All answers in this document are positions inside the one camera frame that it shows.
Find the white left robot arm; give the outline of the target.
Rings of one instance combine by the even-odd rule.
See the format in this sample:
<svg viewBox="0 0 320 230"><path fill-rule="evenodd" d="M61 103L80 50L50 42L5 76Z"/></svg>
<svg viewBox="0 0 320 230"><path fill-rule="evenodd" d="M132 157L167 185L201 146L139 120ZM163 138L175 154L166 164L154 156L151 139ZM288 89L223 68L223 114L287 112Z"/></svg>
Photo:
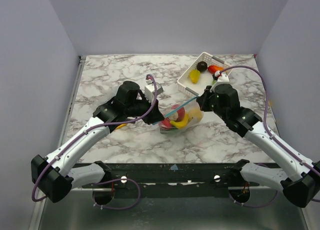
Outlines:
<svg viewBox="0 0 320 230"><path fill-rule="evenodd" d="M132 81L124 81L113 97L99 105L92 117L72 138L46 157L31 160L31 179L34 188L41 190L53 203L62 200L76 187L96 183L110 184L111 173L101 161L75 169L74 165L96 143L122 124L142 120L154 124L164 119L157 96L162 86L152 77L147 78L144 90Z"/></svg>

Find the red toy apple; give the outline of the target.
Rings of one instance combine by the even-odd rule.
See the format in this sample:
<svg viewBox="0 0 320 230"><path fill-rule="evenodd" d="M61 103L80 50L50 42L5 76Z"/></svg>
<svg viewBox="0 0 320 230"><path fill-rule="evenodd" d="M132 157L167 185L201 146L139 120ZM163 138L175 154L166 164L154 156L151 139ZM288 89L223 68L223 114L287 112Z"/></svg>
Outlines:
<svg viewBox="0 0 320 230"><path fill-rule="evenodd" d="M178 122L182 121L183 118L184 118L184 116L185 116L185 108L182 107L182 108L178 109L176 112L177 112L178 115L179 115Z"/></svg>

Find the toy bok choy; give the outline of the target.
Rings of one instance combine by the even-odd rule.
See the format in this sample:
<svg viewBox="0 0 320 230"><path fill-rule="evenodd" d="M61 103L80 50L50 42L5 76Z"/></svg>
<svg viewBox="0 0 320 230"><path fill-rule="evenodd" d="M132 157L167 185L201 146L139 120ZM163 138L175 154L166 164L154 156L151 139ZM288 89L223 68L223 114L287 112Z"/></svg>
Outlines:
<svg viewBox="0 0 320 230"><path fill-rule="evenodd" d="M160 129L160 133L164 135L176 135L182 133L183 130L181 129Z"/></svg>

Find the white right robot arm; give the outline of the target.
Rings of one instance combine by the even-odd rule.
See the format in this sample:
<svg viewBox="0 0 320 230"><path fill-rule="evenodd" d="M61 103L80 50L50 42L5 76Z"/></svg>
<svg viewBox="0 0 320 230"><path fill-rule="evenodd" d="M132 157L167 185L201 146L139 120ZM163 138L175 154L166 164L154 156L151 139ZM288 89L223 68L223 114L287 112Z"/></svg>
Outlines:
<svg viewBox="0 0 320 230"><path fill-rule="evenodd" d="M240 160L230 169L230 180L234 185L255 182L270 187L301 208L319 192L319 162L298 153L265 126L257 113L242 107L237 90L229 83L215 88L206 86L196 101L202 111L214 112L229 130L256 145L278 165L278 168L267 168Z"/></svg>

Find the toy garlic bulb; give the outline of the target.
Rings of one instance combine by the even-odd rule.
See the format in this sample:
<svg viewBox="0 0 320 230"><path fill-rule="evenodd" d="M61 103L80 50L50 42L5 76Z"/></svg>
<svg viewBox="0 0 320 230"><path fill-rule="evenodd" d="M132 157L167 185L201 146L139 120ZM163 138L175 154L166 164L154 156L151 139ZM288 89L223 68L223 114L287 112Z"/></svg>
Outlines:
<svg viewBox="0 0 320 230"><path fill-rule="evenodd" d="M179 114L177 112L174 112L173 114L171 114L168 119L170 121L178 121L179 120Z"/></svg>

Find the yellow toy banana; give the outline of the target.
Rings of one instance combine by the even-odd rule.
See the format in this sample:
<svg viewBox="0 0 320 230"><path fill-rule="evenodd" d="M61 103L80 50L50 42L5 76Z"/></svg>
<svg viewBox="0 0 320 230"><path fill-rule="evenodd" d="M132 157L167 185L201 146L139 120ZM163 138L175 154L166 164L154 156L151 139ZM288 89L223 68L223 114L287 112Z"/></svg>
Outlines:
<svg viewBox="0 0 320 230"><path fill-rule="evenodd" d="M182 128L184 128L184 127L186 127L186 126L188 125L188 123L189 123L189 116L188 116L187 113L185 113L182 121L178 121L178 122L177 122L177 121L172 121L172 120L170 120L169 122L170 122L170 124L171 124L172 126L174 126L175 128L177 128L177 129L182 129Z"/></svg>

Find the clear zip top bag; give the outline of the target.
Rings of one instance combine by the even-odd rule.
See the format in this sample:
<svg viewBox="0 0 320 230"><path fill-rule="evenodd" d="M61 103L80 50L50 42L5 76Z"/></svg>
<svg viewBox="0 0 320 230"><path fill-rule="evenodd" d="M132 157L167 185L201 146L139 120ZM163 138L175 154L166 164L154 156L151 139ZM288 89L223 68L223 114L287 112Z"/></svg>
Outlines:
<svg viewBox="0 0 320 230"><path fill-rule="evenodd" d="M159 128L160 134L168 136L181 134L188 128L197 125L203 119L204 113L196 99L197 97L193 97L162 110L164 120L153 123L153 125Z"/></svg>

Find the red toy tomato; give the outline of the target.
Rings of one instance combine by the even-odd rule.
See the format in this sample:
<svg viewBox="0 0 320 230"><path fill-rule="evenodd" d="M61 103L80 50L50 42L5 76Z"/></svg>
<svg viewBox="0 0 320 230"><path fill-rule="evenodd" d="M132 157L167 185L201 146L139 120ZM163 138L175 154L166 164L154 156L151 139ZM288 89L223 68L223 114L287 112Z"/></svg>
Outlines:
<svg viewBox="0 0 320 230"><path fill-rule="evenodd" d="M171 125L170 120L168 118L165 118L163 121L161 121L159 125L161 128L166 129L166 130L172 128L172 125Z"/></svg>

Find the yellow toy lemon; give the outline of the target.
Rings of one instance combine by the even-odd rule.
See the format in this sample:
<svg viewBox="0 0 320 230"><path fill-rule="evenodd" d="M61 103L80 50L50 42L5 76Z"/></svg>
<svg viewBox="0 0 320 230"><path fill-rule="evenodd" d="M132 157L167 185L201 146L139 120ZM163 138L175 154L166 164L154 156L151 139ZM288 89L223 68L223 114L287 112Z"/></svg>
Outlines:
<svg viewBox="0 0 320 230"><path fill-rule="evenodd" d="M188 111L188 121L193 123L199 123L203 118L203 112L198 108L193 108Z"/></svg>

